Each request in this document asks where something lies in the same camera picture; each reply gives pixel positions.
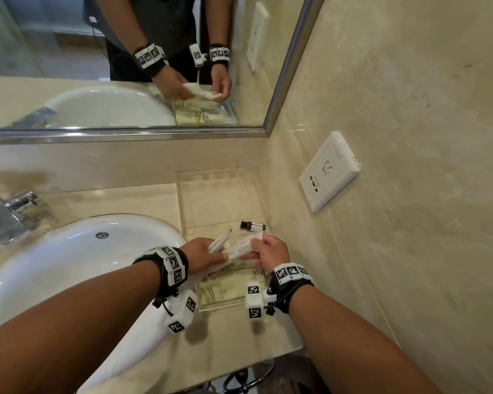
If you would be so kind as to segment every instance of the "metal ring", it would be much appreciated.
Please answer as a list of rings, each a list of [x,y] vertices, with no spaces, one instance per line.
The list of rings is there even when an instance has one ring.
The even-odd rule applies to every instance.
[[[232,389],[227,388],[228,383],[230,383],[232,379],[235,377],[235,373],[230,374],[223,383],[224,394],[241,394],[241,393],[246,394],[251,388],[257,386],[259,383],[261,383],[263,380],[269,377],[269,375],[274,371],[276,367],[276,362],[273,359],[268,360],[268,362],[270,362],[271,364],[270,368],[262,377],[256,380],[252,380],[250,383],[246,383],[241,387],[232,388]]]

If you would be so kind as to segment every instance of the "dark gray shirt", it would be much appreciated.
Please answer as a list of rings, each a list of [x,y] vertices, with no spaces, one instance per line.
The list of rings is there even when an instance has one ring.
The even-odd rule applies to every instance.
[[[196,21],[193,17],[194,0],[130,0],[142,31],[150,43],[162,47],[166,57],[179,53],[196,42]],[[100,30],[123,51],[96,0],[84,0],[84,21]]]

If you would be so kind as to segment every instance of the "person's right arm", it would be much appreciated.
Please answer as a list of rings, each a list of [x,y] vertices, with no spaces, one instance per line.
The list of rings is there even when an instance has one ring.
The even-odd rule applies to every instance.
[[[97,0],[102,14],[126,50],[132,55],[149,44],[142,31],[129,0]],[[183,83],[188,80],[170,66],[161,69],[153,83],[163,95],[185,101],[194,95]]]
[[[290,262],[285,242],[251,240],[267,272]],[[441,394],[437,386],[387,336],[311,285],[290,300],[289,315],[331,392]]]

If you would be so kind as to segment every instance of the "wristband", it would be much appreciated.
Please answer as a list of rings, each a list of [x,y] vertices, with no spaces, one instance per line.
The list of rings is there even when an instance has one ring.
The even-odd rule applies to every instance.
[[[145,75],[151,79],[158,75],[166,65],[170,65],[163,49],[155,44],[147,45],[138,50],[133,54],[133,57]]]
[[[181,249],[171,246],[154,247],[137,258],[133,264],[150,260],[161,273],[161,286],[153,305],[159,308],[164,300],[179,294],[178,287],[188,279],[188,258]]]
[[[212,65],[220,63],[228,67],[228,63],[230,62],[230,50],[223,44],[211,44],[210,62]]]
[[[312,278],[300,264],[286,263],[278,265],[270,274],[269,289],[276,294],[277,301],[272,304],[285,314],[289,313],[290,300],[294,293],[304,285],[312,285]]]

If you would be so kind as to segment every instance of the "forearm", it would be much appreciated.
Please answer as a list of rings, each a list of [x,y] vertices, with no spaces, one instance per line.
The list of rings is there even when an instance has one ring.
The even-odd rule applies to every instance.
[[[100,275],[0,326],[0,393],[73,393],[102,364],[159,290],[141,262]]]
[[[129,0],[97,0],[113,32],[130,53],[148,45]]]
[[[210,44],[228,44],[230,0],[206,0]]]
[[[289,314],[332,392],[440,393],[381,331],[316,288],[298,289]]]

